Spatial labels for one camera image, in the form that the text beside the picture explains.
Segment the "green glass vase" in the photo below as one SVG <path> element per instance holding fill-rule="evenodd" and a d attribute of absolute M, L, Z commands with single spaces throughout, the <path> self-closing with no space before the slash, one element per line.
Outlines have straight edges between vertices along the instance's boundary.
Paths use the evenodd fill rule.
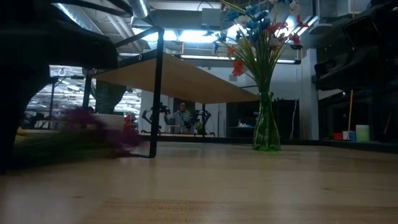
<path fill-rule="evenodd" d="M 272 112 L 273 93 L 259 93 L 259 116 L 254 129 L 253 149 L 257 151 L 280 151 L 280 139 Z"/>

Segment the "black machine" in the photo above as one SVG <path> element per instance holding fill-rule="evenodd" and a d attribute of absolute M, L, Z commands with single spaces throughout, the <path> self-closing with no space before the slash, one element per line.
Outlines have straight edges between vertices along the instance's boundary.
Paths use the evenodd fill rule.
<path fill-rule="evenodd" d="M 147 113 L 151 112 L 154 108 L 151 107 L 149 110 L 144 110 L 144 112 L 142 112 L 141 118 L 143 118 L 144 120 L 146 120 L 150 125 L 152 125 L 152 115 L 147 118 Z M 164 113 L 164 114 L 170 114 L 170 110 L 167 109 L 167 106 L 164 106 L 162 102 L 160 102 L 160 110 L 159 113 Z M 145 130 L 141 130 L 141 133 L 148 133 L 148 131 Z"/>
<path fill-rule="evenodd" d="M 200 121 L 198 118 L 199 116 L 204 118 L 204 121 L 202 121 L 202 130 L 198 130 L 198 134 L 207 135 L 205 127 L 206 127 L 207 121 L 211 117 L 211 113 L 207 110 L 195 110 L 195 112 L 191 113 L 190 124 L 192 126 Z"/>
<path fill-rule="evenodd" d="M 383 89 L 397 79 L 398 38 L 391 32 L 396 20 L 398 0 L 372 0 L 368 10 L 336 26 L 333 41 L 325 37 L 316 46 L 334 48 L 326 61 L 315 65 L 317 88 Z"/>

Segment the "man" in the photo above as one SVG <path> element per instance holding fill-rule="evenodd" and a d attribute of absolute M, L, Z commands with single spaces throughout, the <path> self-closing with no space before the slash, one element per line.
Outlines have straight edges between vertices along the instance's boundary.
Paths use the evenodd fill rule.
<path fill-rule="evenodd" d="M 181 125 L 181 128 L 174 128 L 174 133 L 188 134 L 191 128 L 191 125 L 189 123 L 190 116 L 191 114 L 187 110 L 187 104 L 185 102 L 181 102 L 180 109 L 172 115 L 172 119 L 174 120 L 174 122 L 171 122 L 166 114 L 164 114 L 164 121 L 168 125 Z"/>

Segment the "ceiling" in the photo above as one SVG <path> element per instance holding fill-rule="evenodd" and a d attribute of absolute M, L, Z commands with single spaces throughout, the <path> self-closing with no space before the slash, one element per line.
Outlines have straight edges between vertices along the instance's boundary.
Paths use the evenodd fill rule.
<path fill-rule="evenodd" d="M 104 0 L 86 1 L 112 7 L 112 5 L 109 5 L 108 2 Z M 261 1 L 235 1 L 235 4 L 237 3 L 241 7 L 245 7 L 249 3 L 256 4 L 258 2 Z M 304 21 L 309 19 L 310 16 L 314 16 L 313 2 L 313 0 L 300 0 L 299 2 L 302 8 L 302 19 Z M 167 53 L 178 52 L 188 55 L 213 55 L 212 42 L 215 40 L 215 37 L 203 36 L 206 32 L 206 26 L 202 25 L 203 21 L 209 22 L 209 18 L 204 16 L 205 13 L 207 17 L 212 18 L 214 16 L 220 20 L 217 21 L 216 19 L 210 19 L 211 23 L 214 22 L 214 24 L 211 25 L 216 26 L 218 22 L 219 27 L 215 27 L 213 29 L 214 31 L 218 32 L 220 29 L 229 29 L 228 35 L 233 37 L 236 33 L 234 27 L 230 28 L 232 24 L 221 22 L 221 4 L 217 0 L 209 0 L 206 2 L 187 0 L 148 0 L 148 3 L 151 6 L 151 12 L 149 17 L 144 19 L 146 22 L 143 20 L 136 20 L 133 22 L 133 25 L 130 24 L 131 20 L 129 18 L 116 17 L 103 12 L 72 5 L 56 4 L 56 6 L 83 28 L 106 35 L 114 43 L 150 28 L 150 25 L 148 24 L 148 19 L 150 19 L 154 25 L 161 26 L 165 29 L 164 39 L 166 40 L 165 51 Z M 345 6 L 351 4 L 352 7 L 353 0 L 316 0 L 315 3 L 315 11 L 322 20 L 323 18 L 338 17 L 342 14 L 349 13 L 349 6 Z M 278 4 L 279 13 L 277 15 L 277 21 L 287 21 L 290 27 L 289 32 L 291 32 L 293 28 L 296 27 L 297 23 L 295 18 L 289 15 L 289 9 L 289 5 Z M 271 11 L 269 17 L 274 17 L 274 11 Z M 303 55 L 301 56 L 297 51 L 287 48 L 281 58 L 300 59 L 301 57 L 305 57 L 306 46 L 310 45 L 309 42 L 312 37 L 310 38 L 308 30 L 306 30 L 300 38 L 302 45 L 304 46 Z M 149 35 L 136 43 L 118 48 L 118 51 L 121 53 L 137 53 L 152 50 L 155 47 L 156 40 L 156 34 Z M 183 41 L 183 44 L 172 40 L 181 40 Z M 209 65 L 207 66 L 209 67 L 216 66 L 214 62 L 211 62 L 210 60 L 208 63 Z M 85 84 L 81 68 L 52 66 L 50 69 L 51 76 L 60 77 L 59 82 L 55 87 L 54 110 L 57 111 L 74 106 L 81 106 Z M 72 75 L 79 79 L 69 78 Z M 51 90 L 51 85 L 46 86 L 33 97 L 32 101 L 28 105 L 28 109 L 48 111 Z M 138 114 L 140 110 L 140 100 L 140 90 L 134 90 L 132 93 L 126 92 L 120 104 L 116 106 L 116 111 L 135 112 Z M 92 96 L 90 96 L 90 106 L 95 107 L 95 99 Z"/>

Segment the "table surface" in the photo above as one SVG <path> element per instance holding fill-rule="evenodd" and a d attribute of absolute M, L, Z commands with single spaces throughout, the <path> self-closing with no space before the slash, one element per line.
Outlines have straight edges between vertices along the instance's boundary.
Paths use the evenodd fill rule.
<path fill-rule="evenodd" d="M 0 190 L 7 224 L 386 224 L 398 220 L 398 155 L 158 142 L 155 159 L 13 172 L 0 175 Z"/>

